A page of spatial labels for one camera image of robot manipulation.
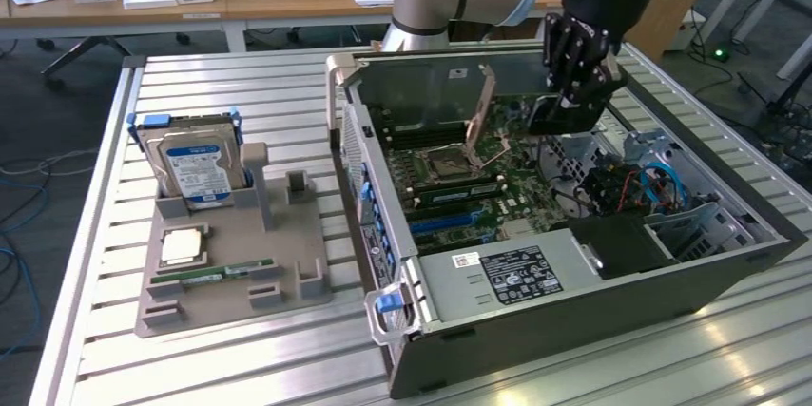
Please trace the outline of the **green RAM stick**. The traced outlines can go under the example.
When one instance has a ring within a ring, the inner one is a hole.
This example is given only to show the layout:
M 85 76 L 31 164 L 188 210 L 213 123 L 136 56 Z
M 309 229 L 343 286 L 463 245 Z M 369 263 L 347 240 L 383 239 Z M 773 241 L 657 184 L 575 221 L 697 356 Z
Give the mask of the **green RAM stick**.
M 492 183 L 471 184 L 429 190 L 417 194 L 412 198 L 412 202 L 416 206 L 429 206 L 445 203 L 476 201 L 493 196 L 500 196 L 504 191 L 504 187 L 505 186 L 500 183 Z
M 245 277 L 249 272 L 264 266 L 275 266 L 272 259 L 235 263 L 225 266 L 211 266 L 177 273 L 157 275 L 149 279 L 149 284 L 163 284 L 179 281 L 181 284 L 220 282 Z

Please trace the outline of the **silver disk bay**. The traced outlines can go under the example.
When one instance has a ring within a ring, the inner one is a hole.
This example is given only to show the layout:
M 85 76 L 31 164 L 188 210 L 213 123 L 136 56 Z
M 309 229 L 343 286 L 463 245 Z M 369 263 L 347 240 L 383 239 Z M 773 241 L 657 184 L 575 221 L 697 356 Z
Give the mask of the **silver disk bay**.
M 680 262 L 756 244 L 743 224 L 717 203 L 704 203 L 671 215 L 652 214 L 643 219 Z

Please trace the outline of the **wooden desk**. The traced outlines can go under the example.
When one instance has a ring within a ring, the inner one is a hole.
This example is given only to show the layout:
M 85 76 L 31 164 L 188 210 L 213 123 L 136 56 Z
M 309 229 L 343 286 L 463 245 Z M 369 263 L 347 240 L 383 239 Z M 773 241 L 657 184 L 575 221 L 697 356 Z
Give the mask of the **wooden desk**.
M 120 1 L 19 6 L 0 0 L 0 40 L 217 31 L 228 50 L 243 53 L 248 29 L 385 24 L 391 11 L 355 0 L 215 0 L 143 10 L 125 9 Z

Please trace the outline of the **silver CPU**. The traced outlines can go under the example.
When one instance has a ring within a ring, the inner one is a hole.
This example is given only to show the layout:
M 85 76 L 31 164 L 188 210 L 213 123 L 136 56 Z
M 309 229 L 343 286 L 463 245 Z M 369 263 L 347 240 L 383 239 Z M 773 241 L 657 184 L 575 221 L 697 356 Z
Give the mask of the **silver CPU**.
M 196 228 L 164 234 L 159 266 L 163 268 L 197 264 L 203 261 L 203 234 Z

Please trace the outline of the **grey parts rack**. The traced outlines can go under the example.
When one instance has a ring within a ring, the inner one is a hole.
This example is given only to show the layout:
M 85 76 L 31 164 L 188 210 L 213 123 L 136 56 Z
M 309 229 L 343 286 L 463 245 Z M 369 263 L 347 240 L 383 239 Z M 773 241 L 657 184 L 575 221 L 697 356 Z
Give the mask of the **grey parts rack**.
M 332 299 L 328 255 L 315 183 L 303 170 L 265 179 L 268 148 L 241 147 L 251 184 L 232 194 L 232 203 L 192 210 L 180 198 L 159 198 L 151 221 L 135 333 L 152 338 L 204 326 L 325 304 Z M 204 237 L 203 261 L 159 266 L 164 234 L 196 228 Z M 237 279 L 149 284 L 157 275 L 211 266 L 272 259 Z

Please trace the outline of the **silver drive cage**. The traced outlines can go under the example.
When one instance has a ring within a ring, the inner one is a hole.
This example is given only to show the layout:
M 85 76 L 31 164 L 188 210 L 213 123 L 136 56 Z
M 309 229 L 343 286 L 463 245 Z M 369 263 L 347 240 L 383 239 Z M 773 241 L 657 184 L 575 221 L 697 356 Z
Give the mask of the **silver drive cage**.
M 537 138 L 539 173 L 556 186 L 621 188 L 627 174 L 639 165 L 635 151 L 637 131 L 615 106 L 604 110 L 589 131 Z

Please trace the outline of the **CPU socket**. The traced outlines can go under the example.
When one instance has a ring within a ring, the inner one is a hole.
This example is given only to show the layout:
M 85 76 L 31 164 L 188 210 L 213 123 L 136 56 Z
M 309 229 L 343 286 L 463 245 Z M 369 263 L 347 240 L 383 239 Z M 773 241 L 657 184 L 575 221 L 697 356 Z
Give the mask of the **CPU socket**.
M 423 159 L 428 169 L 428 180 L 432 183 L 459 181 L 479 175 L 461 145 L 429 149 L 423 153 Z

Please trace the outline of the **black connector block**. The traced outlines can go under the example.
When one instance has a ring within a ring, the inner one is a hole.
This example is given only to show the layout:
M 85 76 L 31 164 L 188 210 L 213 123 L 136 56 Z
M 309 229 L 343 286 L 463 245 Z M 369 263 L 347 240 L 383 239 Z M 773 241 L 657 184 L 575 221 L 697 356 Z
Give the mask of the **black connector block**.
M 589 170 L 581 181 L 581 188 L 592 203 L 593 214 L 607 216 L 616 213 L 628 174 L 620 167 L 595 167 Z

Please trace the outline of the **open black PC case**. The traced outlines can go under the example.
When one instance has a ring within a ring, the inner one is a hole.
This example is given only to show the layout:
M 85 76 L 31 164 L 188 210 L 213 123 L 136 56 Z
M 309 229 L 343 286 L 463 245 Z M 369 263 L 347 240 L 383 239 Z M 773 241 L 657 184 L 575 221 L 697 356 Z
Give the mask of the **open black PC case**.
M 795 208 L 812 198 L 788 184 L 713 112 L 632 49 L 616 56 L 628 83 L 612 95 L 637 131 L 639 165 L 627 175 L 616 213 L 599 216 L 580 184 L 551 191 L 567 229 L 601 282 L 480 319 L 439 320 L 420 286 L 419 258 L 384 158 L 387 138 L 464 127 L 476 145 L 496 108 L 520 115 L 537 138 L 589 131 L 604 112 L 572 123 L 545 121 L 547 88 L 537 46 L 472 47 L 405 53 L 349 51 L 327 60 L 328 131 L 333 162 L 361 269 L 364 308 L 393 398 L 425 398 L 464 381 L 553 356 L 649 325 L 696 315 L 741 280 L 768 270 L 807 243 L 771 196 Z M 705 258 L 676 260 L 644 222 L 717 203 L 756 244 Z

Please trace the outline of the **green motherboard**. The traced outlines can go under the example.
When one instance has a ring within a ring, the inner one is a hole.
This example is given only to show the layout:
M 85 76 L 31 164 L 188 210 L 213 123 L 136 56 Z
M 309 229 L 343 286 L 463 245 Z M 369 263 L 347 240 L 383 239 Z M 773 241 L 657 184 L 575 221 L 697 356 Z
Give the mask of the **green motherboard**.
M 488 164 L 503 148 L 500 130 L 509 134 L 511 150 Z M 551 191 L 551 184 L 539 173 L 537 159 L 532 156 L 535 143 L 523 132 L 519 114 L 501 108 L 493 109 L 484 122 L 476 145 L 467 146 L 464 139 L 465 128 L 455 126 L 427 134 L 399 138 L 389 136 L 384 145 L 385 163 L 407 225 L 464 212 L 481 213 L 477 222 L 471 226 L 421 235 L 411 234 L 417 253 L 421 255 L 543 233 L 569 217 Z M 479 175 L 459 181 L 432 183 L 428 180 L 423 153 L 447 145 L 461 145 L 465 148 Z M 505 186 L 500 196 L 429 206 L 416 206 L 412 202 L 417 194 L 429 190 L 492 183 Z

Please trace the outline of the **silver power supply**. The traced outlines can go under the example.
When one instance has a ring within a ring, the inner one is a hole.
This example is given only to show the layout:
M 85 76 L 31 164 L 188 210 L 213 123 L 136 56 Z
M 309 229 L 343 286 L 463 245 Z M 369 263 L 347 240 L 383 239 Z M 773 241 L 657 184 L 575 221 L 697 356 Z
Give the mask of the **silver power supply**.
M 443 322 L 556 300 L 601 282 L 567 229 L 431 254 L 419 265 Z

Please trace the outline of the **hard disk blue label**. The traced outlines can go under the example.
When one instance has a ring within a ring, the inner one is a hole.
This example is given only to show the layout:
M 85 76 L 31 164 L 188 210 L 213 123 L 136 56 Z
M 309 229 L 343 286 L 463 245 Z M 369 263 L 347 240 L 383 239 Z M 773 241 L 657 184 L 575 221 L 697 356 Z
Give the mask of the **hard disk blue label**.
M 192 210 L 225 206 L 251 184 L 241 165 L 241 115 L 227 113 L 125 117 L 128 134 L 148 160 L 159 196 L 181 198 Z

